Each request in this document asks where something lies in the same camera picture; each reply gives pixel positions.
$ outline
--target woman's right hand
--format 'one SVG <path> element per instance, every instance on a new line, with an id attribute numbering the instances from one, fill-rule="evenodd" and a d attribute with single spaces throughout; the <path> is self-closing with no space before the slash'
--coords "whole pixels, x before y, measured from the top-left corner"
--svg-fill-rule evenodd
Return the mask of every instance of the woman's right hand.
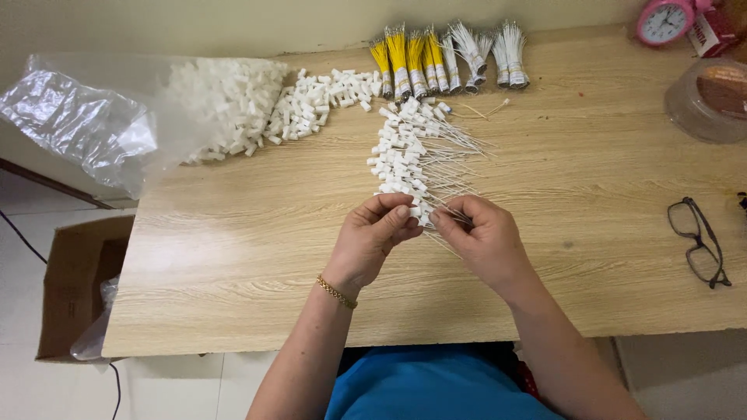
<path id="1" fill-rule="evenodd" d="M 431 213 L 430 221 L 467 268 L 490 288 L 505 298 L 513 283 L 539 280 L 511 213 L 474 195 L 457 197 L 447 206 L 467 215 L 474 227 L 453 218 L 444 208 Z"/>

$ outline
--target woman's left hand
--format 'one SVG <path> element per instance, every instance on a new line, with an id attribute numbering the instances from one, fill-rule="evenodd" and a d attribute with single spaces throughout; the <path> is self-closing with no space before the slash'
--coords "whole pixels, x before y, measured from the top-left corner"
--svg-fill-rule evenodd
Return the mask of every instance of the woman's left hand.
<path id="1" fill-rule="evenodd" d="M 322 278 L 349 298 L 379 275 L 384 259 L 400 242 L 423 233 L 409 216 L 413 196 L 378 194 L 348 213 Z"/>

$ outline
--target clock face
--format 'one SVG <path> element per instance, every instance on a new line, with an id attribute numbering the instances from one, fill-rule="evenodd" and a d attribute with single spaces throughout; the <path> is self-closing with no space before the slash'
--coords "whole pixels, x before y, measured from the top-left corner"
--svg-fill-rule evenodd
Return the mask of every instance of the clock face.
<path id="1" fill-rule="evenodd" d="M 687 30 L 686 23 L 687 16 L 680 5 L 663 4 L 648 15 L 639 34 L 649 43 L 667 43 Z"/>

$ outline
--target gold bracelet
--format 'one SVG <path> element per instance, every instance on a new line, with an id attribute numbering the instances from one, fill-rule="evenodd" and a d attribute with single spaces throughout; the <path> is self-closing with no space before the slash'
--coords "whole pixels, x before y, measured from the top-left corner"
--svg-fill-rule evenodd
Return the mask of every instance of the gold bracelet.
<path id="1" fill-rule="evenodd" d="M 322 288 L 329 292 L 332 296 L 334 296 L 337 300 L 341 301 L 345 306 L 351 309 L 355 309 L 358 306 L 358 302 L 353 302 L 352 300 L 345 297 L 342 293 L 339 291 L 336 291 L 332 288 L 332 286 L 328 285 L 324 279 L 322 279 L 322 275 L 319 274 L 317 276 L 317 284 L 322 286 Z"/>

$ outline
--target person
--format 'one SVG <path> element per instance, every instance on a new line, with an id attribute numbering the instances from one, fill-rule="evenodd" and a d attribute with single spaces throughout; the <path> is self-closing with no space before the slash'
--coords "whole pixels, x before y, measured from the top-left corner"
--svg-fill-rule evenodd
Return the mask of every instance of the person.
<path id="1" fill-rule="evenodd" d="M 320 276 L 324 283 L 311 288 L 247 420 L 646 418 L 543 286 L 511 214 L 476 196 L 447 204 L 473 226 L 446 209 L 430 220 L 510 308 L 542 401 L 487 359 L 452 345 L 373 348 L 337 377 L 353 316 L 348 306 L 394 247 L 423 232 L 409 217 L 412 198 L 378 194 L 348 214 Z"/>

